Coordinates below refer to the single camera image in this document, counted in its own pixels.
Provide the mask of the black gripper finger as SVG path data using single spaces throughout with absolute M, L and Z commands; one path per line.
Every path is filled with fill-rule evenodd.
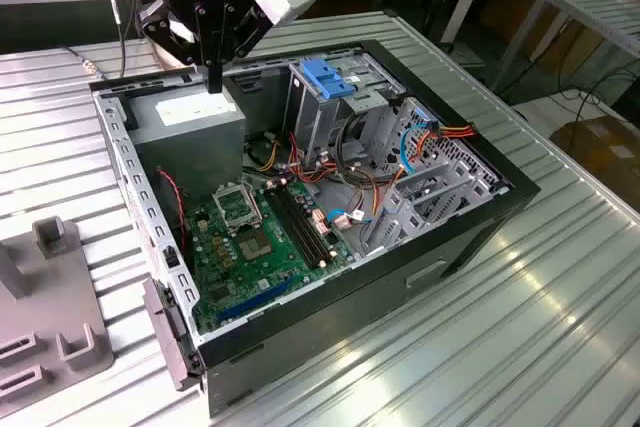
M 222 91 L 224 66 L 236 58 L 246 57 L 271 29 L 271 20 L 255 3 L 242 16 L 239 13 L 232 4 L 226 5 L 214 65 L 215 93 Z
M 216 64 L 203 50 L 197 34 L 181 22 L 172 21 L 164 0 L 155 0 L 138 13 L 142 33 L 185 66 L 194 67 L 203 77 L 209 93 L 216 92 Z

